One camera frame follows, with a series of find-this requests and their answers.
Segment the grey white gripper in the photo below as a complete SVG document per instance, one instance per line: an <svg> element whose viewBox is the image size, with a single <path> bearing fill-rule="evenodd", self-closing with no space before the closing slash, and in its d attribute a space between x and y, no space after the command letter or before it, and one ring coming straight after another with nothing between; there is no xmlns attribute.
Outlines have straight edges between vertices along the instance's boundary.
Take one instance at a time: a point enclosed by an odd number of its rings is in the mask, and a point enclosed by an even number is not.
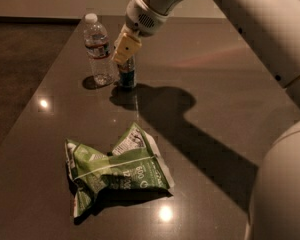
<svg viewBox="0 0 300 240"><path fill-rule="evenodd" d="M123 25L114 42L112 60L123 65L142 47L141 39L130 34L130 29L139 36L154 35L168 19L165 0L130 0L126 8L126 25Z"/></svg>

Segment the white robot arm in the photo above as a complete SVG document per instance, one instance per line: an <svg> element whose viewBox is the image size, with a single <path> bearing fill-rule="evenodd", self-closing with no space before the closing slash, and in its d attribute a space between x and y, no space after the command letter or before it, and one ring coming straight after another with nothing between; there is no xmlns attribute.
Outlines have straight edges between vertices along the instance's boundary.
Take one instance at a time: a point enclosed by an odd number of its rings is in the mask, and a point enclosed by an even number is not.
<svg viewBox="0 0 300 240"><path fill-rule="evenodd" d="M124 64L183 0L130 0L113 61ZM300 0L213 0L300 108ZM244 240L300 240L300 122L265 156Z"/></svg>

